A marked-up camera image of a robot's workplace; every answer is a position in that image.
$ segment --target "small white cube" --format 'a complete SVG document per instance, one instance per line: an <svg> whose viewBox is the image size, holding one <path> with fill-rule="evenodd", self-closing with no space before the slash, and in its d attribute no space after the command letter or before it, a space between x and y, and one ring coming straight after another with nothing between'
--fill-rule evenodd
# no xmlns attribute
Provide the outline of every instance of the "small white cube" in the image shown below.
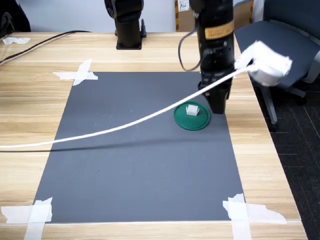
<svg viewBox="0 0 320 240"><path fill-rule="evenodd" d="M199 113L199 107L196 105L189 104L186 108L186 114L191 116L197 116Z"/></svg>

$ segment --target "wooden tabletop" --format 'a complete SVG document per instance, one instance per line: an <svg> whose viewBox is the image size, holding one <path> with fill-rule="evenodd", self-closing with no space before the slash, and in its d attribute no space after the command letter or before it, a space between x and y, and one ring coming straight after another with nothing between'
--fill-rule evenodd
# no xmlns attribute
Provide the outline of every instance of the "wooden tabletop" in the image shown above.
<svg viewBox="0 0 320 240"><path fill-rule="evenodd" d="M54 33L15 33L27 44L0 43L0 59L21 52ZM52 72L76 72L92 59L91 72L182 72L178 43L184 33L150 33L142 50L116 50L109 33L75 33L0 65L0 145L54 140L72 87ZM182 45L186 67L199 61L197 36ZM240 55L235 43L235 57ZM226 117L244 196L282 214L286 225L250 223L253 240L307 239L293 195L267 129L249 76L234 79ZM0 206L32 205L51 145L0 152ZM27 226L7 225L0 215L0 239L24 239ZM230 221L47 224L44 240L232 240Z"/></svg>

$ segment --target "white cable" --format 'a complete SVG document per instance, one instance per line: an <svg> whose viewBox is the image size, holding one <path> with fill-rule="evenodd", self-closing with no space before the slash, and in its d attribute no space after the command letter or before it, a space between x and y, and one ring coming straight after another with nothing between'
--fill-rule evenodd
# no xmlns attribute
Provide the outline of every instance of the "white cable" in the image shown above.
<svg viewBox="0 0 320 240"><path fill-rule="evenodd" d="M29 148L29 147L38 147L38 146L43 146L43 145L51 145L51 144L57 144L57 143L63 143L63 142L68 142L68 141L73 141L73 140L79 140L79 139L86 139L86 138L91 138L91 137L95 137L95 136L99 136L99 135L103 135L103 134L108 134L108 133L112 133L112 132L115 132L115 131L119 131L119 130L122 130L122 129L126 129L126 128L129 128L131 126L134 126L134 125L137 125L139 123L142 123L146 120L149 120L151 118L154 118L160 114L163 114L205 92L207 92L208 90L218 86L219 84L222 84L223 82L227 81L228 79L230 78L233 78L234 76L238 75L238 74L241 74L241 73L244 73L244 72L255 72L257 71L258 68L255 66L255 65L250 65L250 66L247 66L247 67L244 67L244 68L241 68L239 70L236 70L232 73L230 73L229 75L227 76L224 76L223 78L215 81L214 83L210 84L209 86L206 86L205 88L191 94L190 96L187 96L185 97L184 99L170 105L170 106L167 106L166 108L162 109L162 110L159 110L155 113L152 113L148 116L145 116L143 118L140 118L136 121L133 121L133 122L130 122L130 123L127 123L125 125L122 125L122 126L117 126L117 127L114 127L114 128L111 128L111 129L107 129L107 130L103 130L103 131L98 131L98 132L94 132L94 133L89 133L89 134L85 134L85 135L81 135L81 136L73 136L73 137L68 137L68 138L63 138L63 139L58 139L58 140L53 140L53 141L45 141L45 142L39 142L39 143L31 143L31 144L21 144L21 145L9 145L9 146L0 146L0 149L17 149L17 148Z"/></svg>

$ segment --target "dark carpet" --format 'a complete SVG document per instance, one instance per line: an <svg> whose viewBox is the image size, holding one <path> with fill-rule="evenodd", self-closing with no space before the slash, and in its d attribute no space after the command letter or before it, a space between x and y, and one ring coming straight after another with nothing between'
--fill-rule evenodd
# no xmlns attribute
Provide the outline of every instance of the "dark carpet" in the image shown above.
<svg viewBox="0 0 320 240"><path fill-rule="evenodd" d="M309 240L320 240L320 78L298 83L306 92L306 104L296 104L289 93L272 89L279 129L271 136L289 182ZM257 97L266 122L266 107Z"/></svg>

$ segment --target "green plastic lid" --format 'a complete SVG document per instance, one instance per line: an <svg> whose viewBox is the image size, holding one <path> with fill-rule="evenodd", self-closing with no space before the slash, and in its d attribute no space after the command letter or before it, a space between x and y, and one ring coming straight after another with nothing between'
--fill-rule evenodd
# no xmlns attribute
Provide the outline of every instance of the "green plastic lid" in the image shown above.
<svg viewBox="0 0 320 240"><path fill-rule="evenodd" d="M186 107L188 105L198 106L199 112L197 116L187 114ZM210 122L209 110L199 102L187 101L174 110L174 120L181 128L189 131L198 131L204 129Z"/></svg>

